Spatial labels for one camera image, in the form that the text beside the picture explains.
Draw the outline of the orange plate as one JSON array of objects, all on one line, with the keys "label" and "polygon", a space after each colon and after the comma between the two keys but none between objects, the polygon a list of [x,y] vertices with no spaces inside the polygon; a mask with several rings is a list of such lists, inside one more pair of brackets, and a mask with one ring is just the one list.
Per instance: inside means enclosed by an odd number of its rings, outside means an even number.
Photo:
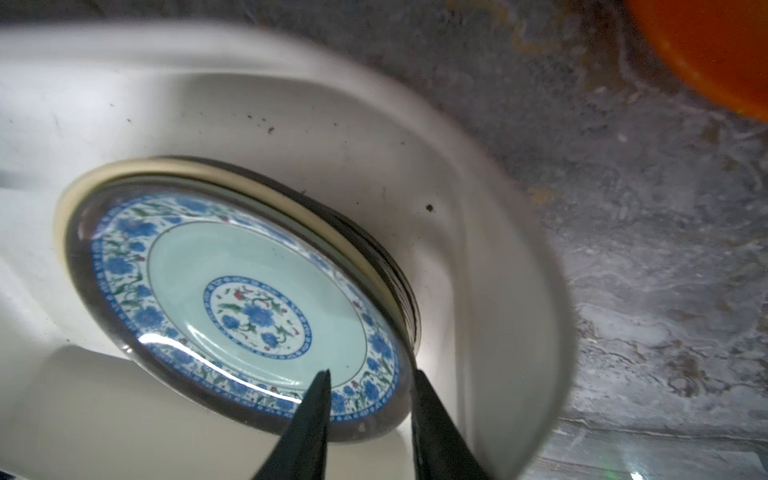
[{"label": "orange plate", "polygon": [[767,120],[765,1],[628,1],[639,31],[695,91]]}]

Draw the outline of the cream floral plate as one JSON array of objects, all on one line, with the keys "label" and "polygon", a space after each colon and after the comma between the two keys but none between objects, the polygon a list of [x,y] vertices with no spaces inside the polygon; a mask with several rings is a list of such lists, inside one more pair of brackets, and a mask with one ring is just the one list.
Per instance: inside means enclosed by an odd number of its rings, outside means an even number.
[{"label": "cream floral plate", "polygon": [[378,298],[384,301],[384,306],[395,315],[402,331],[408,336],[398,303],[382,277],[354,245],[322,218],[264,184],[209,165],[173,160],[171,157],[137,158],[107,163],[85,172],[64,190],[56,205],[53,222],[55,251],[64,269],[69,268],[69,255],[66,253],[67,228],[75,218],[78,206],[88,194],[111,181],[150,175],[191,179],[217,185],[258,200],[287,215],[337,249],[356,266],[373,284]]}]

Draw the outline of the teal patterned plate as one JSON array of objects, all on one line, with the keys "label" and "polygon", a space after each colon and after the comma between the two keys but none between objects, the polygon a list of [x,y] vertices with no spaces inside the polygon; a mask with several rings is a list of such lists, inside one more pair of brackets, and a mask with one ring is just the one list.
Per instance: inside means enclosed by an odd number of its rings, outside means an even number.
[{"label": "teal patterned plate", "polygon": [[412,351],[368,279],[266,204],[139,175],[62,201],[62,255],[95,323],[194,403],[282,432],[316,374],[329,435],[364,441],[409,414]]}]

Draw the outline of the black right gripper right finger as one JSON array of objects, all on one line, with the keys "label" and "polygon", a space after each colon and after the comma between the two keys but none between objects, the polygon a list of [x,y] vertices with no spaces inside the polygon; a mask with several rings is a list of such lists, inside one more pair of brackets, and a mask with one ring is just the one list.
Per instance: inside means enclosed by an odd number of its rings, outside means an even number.
[{"label": "black right gripper right finger", "polygon": [[421,370],[414,373],[411,404],[416,479],[490,479]]}]

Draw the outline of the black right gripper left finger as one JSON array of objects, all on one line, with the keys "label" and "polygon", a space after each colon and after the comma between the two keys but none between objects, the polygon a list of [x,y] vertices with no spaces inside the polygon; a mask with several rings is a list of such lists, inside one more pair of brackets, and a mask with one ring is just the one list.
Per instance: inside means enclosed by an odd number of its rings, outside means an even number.
[{"label": "black right gripper left finger", "polygon": [[320,371],[253,480],[325,478],[331,375]]}]

